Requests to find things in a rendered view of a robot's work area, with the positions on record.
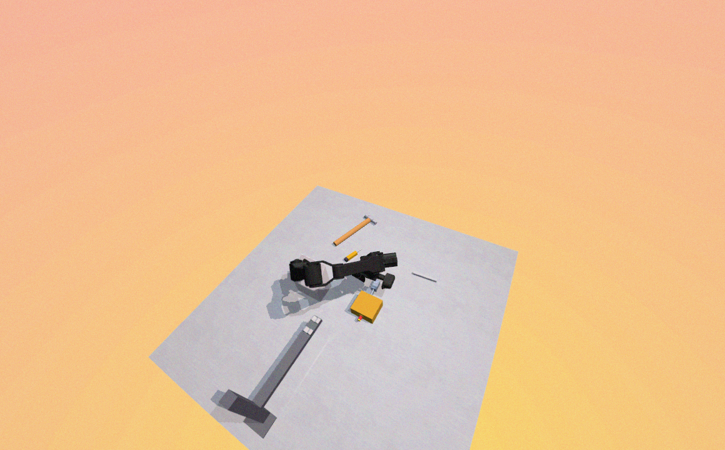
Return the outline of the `yellow square bar with black tip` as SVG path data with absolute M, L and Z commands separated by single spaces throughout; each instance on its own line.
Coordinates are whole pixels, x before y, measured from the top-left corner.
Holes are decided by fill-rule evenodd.
M 361 250 L 361 249 L 360 249 L 360 250 Z M 359 251 L 360 251 L 360 250 L 359 250 Z M 359 252 L 359 251 L 358 251 L 358 252 Z M 348 254 L 348 256 L 346 256 L 346 258 L 344 258 L 344 260 L 345 260 L 346 262 L 348 262 L 349 260 L 351 260 L 352 258 L 354 258 L 355 256 L 357 256 L 358 252 L 354 251 L 354 252 L 352 252 L 351 254 Z

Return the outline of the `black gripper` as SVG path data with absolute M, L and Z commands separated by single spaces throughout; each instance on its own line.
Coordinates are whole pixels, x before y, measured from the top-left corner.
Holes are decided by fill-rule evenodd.
M 381 286 L 382 289 L 391 289 L 394 284 L 394 280 L 395 280 L 394 274 L 389 274 L 389 273 L 386 273 L 386 275 L 384 275 L 384 274 L 379 274 L 379 273 L 370 274 L 370 273 L 360 272 L 357 274 L 352 274 L 352 276 L 354 276 L 354 278 L 361 280 L 362 282 L 365 282 L 365 278 L 368 278 L 368 279 L 374 280 L 374 281 L 376 279 L 383 280 L 382 286 Z

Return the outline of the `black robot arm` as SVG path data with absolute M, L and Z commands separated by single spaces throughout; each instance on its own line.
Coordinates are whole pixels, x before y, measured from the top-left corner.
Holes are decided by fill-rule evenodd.
M 323 284 L 321 263 L 326 263 L 333 269 L 333 279 Z M 383 254 L 383 252 L 370 252 L 361 256 L 359 261 L 350 263 L 328 263 L 324 260 L 310 262 L 306 259 L 295 259 L 290 263 L 291 280 L 301 281 L 304 279 L 305 286 L 309 288 L 320 288 L 330 284 L 333 280 L 344 279 L 345 276 L 357 273 L 384 273 L 385 268 L 397 267 L 398 259 L 396 252 Z

